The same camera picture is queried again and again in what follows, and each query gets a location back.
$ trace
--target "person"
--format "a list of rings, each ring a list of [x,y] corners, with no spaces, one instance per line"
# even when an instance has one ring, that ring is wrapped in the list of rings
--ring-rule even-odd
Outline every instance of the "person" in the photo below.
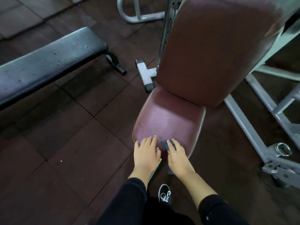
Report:
[[[185,155],[184,148],[168,140],[168,164],[176,177],[186,186],[198,209],[204,225],[249,225],[195,172]],[[120,224],[194,224],[192,219],[173,211],[171,191],[163,184],[158,199],[147,194],[151,172],[160,161],[161,151],[156,147],[157,137],[142,140],[134,145],[134,169],[117,195],[107,206],[97,225]]]

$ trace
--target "shoe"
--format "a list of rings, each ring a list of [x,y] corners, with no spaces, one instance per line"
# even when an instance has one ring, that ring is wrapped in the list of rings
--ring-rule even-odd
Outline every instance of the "shoe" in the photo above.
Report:
[[[171,204],[171,190],[167,184],[160,186],[158,191],[158,201],[160,203],[167,202],[169,205]]]

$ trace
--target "white shoelace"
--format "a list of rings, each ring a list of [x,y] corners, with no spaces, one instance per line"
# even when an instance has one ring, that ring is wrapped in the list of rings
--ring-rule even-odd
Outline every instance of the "white shoelace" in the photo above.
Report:
[[[162,194],[160,195],[160,198],[161,198],[162,201],[168,202],[170,196],[171,196],[171,191],[169,190],[168,193],[167,193],[167,196],[166,196],[165,193],[162,193]]]

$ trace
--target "black bench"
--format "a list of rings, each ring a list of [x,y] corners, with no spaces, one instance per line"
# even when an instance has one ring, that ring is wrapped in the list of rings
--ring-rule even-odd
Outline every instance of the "black bench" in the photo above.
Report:
[[[74,71],[96,57],[125,74],[106,42],[85,27],[32,53],[0,66],[0,110]]]

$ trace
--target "hand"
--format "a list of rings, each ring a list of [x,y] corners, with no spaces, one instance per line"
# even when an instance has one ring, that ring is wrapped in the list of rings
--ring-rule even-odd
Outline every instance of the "hand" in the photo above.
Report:
[[[167,144],[169,146],[168,151],[168,162],[169,167],[173,171],[173,173],[179,178],[181,181],[184,177],[186,177],[190,173],[194,173],[195,170],[185,155],[184,148],[179,144],[177,140],[172,139],[175,144],[176,150],[173,147],[172,143],[167,140]]]
[[[157,136],[142,140],[141,146],[136,141],[134,145],[134,167],[142,167],[152,172],[160,160],[161,151],[156,147]]]

